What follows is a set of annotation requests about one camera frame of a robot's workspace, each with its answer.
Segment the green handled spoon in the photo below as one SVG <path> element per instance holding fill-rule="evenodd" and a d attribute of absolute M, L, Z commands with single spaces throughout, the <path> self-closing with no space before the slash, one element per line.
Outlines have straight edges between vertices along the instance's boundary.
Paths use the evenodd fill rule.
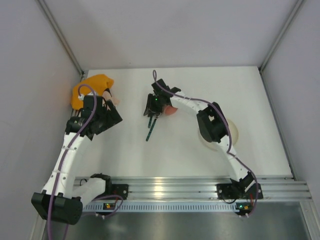
<path fill-rule="evenodd" d="M 147 134 L 147 137 L 146 137 L 146 139 L 145 139 L 145 141 L 146 142 L 148 142 L 149 141 L 149 139 L 150 139 L 150 137 L 151 137 L 151 134 L 152 134 L 152 132 L 153 132 L 153 129 L 154 129 L 154 127 L 155 127 L 155 124 L 156 124 L 156 122 L 157 122 L 157 117 L 152 121 L 152 124 L 151 124 L 151 127 L 149 128 L 149 132 L 148 132 L 148 134 Z"/>

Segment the pink plastic cup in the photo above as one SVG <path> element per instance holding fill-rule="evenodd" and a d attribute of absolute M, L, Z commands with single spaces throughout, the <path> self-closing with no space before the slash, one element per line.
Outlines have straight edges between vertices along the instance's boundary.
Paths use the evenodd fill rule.
<path fill-rule="evenodd" d="M 178 108 L 173 107 L 171 105 L 166 105 L 163 107 L 163 113 L 166 116 L 171 116 L 171 115 L 175 114 L 177 112 L 177 110 L 178 110 Z"/>

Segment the orange cartoon cloth placemat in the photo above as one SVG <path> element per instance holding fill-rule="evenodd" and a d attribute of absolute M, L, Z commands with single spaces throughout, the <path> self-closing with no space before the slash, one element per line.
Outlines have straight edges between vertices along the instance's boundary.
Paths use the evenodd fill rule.
<path fill-rule="evenodd" d="M 111 92 L 111 88 L 114 85 L 114 80 L 105 74 L 97 74 L 88 77 L 73 87 L 70 104 L 74 110 L 78 111 L 84 106 L 84 103 L 79 96 L 92 95 L 92 91 L 87 86 L 81 87 L 80 91 L 78 91 L 80 85 L 90 86 L 97 96 L 103 97 L 106 101 L 112 101 L 115 106 L 120 102 Z"/>

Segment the green handled fork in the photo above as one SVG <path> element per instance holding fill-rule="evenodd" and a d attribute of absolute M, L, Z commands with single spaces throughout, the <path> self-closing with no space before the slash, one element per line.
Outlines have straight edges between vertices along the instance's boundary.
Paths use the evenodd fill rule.
<path fill-rule="evenodd" d="M 153 122 L 153 116 L 150 115 L 150 116 L 149 116 L 149 121 L 148 121 L 148 129 L 151 128 L 152 122 Z"/>

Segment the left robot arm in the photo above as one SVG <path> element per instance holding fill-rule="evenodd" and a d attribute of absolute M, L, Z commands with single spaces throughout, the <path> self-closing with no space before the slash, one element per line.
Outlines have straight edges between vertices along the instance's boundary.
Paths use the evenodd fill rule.
<path fill-rule="evenodd" d="M 75 225 L 86 205 L 97 197 L 112 194 L 111 177 L 102 173 L 91 175 L 78 188 L 74 188 L 74 182 L 85 150 L 94 136 L 122 120 L 112 99 L 84 97 L 80 115 L 67 121 L 61 152 L 51 176 L 41 192 L 35 192 L 31 197 L 31 204 L 42 219 Z"/>

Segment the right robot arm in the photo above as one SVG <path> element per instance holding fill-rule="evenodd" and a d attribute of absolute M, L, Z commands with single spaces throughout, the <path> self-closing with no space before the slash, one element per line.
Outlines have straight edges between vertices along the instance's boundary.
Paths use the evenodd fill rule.
<path fill-rule="evenodd" d="M 195 116 L 200 138 L 218 150 L 228 170 L 230 182 L 216 186 L 218 199 L 232 202 L 262 199 L 263 192 L 255 174 L 237 157 L 229 124 L 219 104 L 188 97 L 181 89 L 170 88 L 163 79 L 155 79 L 151 86 L 153 93 L 148 94 L 143 113 L 149 117 L 149 130 L 154 129 L 166 107 L 184 110 Z"/>

